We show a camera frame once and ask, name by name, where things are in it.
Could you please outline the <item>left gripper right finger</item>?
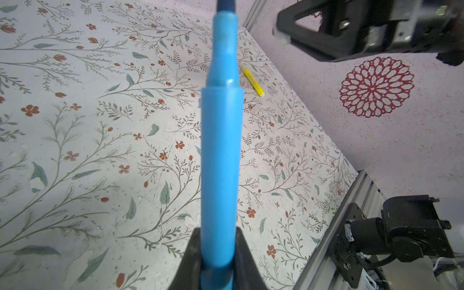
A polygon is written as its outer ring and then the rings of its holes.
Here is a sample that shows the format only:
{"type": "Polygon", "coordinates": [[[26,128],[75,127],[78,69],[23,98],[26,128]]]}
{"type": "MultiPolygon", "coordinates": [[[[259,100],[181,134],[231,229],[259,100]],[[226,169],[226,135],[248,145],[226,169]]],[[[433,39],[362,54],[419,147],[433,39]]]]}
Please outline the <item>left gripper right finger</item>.
{"type": "Polygon", "coordinates": [[[234,290],[268,290],[239,227],[236,228],[233,274],[234,290]]]}

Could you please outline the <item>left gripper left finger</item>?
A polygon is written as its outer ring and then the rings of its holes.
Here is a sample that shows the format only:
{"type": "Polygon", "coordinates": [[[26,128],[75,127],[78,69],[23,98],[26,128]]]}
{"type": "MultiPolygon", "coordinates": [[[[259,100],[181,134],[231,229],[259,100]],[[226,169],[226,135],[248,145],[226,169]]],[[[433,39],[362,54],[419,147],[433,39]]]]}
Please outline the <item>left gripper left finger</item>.
{"type": "Polygon", "coordinates": [[[168,290],[200,290],[201,229],[195,228],[168,290]]]}

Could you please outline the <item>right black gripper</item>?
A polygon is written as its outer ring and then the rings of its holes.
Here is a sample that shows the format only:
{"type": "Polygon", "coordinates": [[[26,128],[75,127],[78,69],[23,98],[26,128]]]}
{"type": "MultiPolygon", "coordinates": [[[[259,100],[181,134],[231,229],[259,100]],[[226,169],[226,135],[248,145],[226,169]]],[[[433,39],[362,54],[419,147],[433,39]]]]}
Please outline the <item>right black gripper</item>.
{"type": "Polygon", "coordinates": [[[385,53],[432,53],[464,62],[463,1],[300,1],[277,14],[277,30],[321,62],[385,53]],[[297,21],[321,12],[318,30],[297,21]]]}

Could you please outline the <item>yellow highlighter pen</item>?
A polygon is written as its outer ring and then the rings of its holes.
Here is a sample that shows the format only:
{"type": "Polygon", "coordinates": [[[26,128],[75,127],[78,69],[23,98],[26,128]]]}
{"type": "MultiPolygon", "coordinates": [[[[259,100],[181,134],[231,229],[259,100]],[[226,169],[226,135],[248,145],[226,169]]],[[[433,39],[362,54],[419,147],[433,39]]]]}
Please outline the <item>yellow highlighter pen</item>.
{"type": "Polygon", "coordinates": [[[254,88],[254,90],[258,94],[258,96],[263,97],[265,95],[265,92],[262,89],[262,87],[259,85],[258,81],[254,78],[251,71],[245,65],[241,65],[240,68],[242,72],[244,73],[245,77],[247,78],[247,80],[250,82],[251,86],[254,88]]]}

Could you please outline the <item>blue highlighter pen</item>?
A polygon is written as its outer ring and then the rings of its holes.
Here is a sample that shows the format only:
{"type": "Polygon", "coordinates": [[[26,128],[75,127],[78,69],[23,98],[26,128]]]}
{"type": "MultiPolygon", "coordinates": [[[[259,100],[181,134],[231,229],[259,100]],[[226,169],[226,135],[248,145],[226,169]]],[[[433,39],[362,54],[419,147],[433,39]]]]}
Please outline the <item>blue highlighter pen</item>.
{"type": "Polygon", "coordinates": [[[203,290],[230,290],[242,105],[237,60],[238,16],[234,1],[218,1],[213,18],[211,64],[201,91],[201,256],[203,290]]]}

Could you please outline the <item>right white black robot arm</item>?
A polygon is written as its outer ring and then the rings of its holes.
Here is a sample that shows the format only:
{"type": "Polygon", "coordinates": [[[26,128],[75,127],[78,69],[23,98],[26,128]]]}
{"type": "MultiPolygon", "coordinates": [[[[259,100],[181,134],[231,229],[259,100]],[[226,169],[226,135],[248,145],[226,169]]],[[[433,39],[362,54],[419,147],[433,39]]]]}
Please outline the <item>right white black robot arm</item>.
{"type": "MultiPolygon", "coordinates": [[[[434,53],[449,66],[464,61],[462,1],[300,1],[277,15],[275,33],[321,62],[363,58],[340,89],[343,106],[359,117],[380,117],[406,100],[407,65],[393,53],[434,53]]],[[[428,195],[387,199],[380,217],[348,205],[327,249],[345,281],[360,285],[371,270],[389,289],[381,267],[425,256],[453,259],[464,249],[457,205],[428,195]]]]}

